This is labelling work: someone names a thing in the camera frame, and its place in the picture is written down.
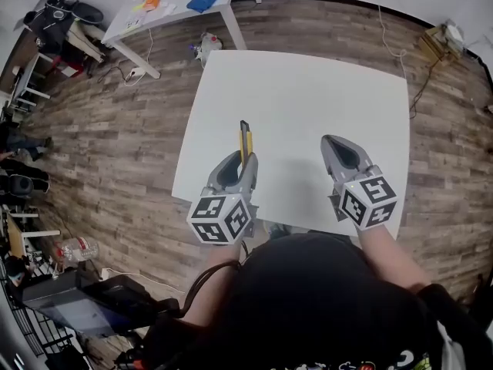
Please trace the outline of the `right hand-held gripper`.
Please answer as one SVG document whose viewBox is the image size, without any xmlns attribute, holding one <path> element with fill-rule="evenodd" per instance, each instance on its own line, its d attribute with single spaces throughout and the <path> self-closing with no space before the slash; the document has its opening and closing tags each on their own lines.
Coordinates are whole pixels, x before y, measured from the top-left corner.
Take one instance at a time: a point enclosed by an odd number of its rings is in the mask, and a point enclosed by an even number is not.
<svg viewBox="0 0 493 370">
<path fill-rule="evenodd" d="M 341 136 L 324 135 L 320 151 L 334 181 L 329 198 L 339 222 L 349 220 L 358 230 L 367 230 L 391 219 L 397 194 L 361 146 Z M 347 170 L 362 171 L 350 177 Z"/>
</svg>

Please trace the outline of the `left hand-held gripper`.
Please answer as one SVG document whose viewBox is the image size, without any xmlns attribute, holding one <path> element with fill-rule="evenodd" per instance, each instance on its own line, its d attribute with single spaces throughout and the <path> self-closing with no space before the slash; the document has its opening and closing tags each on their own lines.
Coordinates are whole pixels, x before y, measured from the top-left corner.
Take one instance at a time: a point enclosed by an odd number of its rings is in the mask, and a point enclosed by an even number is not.
<svg viewBox="0 0 493 370">
<path fill-rule="evenodd" d="M 197 201 L 186 219 L 203 244 L 231 245 L 254 235 L 257 206 L 252 205 L 257 185 L 258 159 L 251 153 L 242 164 L 241 153 L 234 151 L 210 173 Z"/>
</svg>

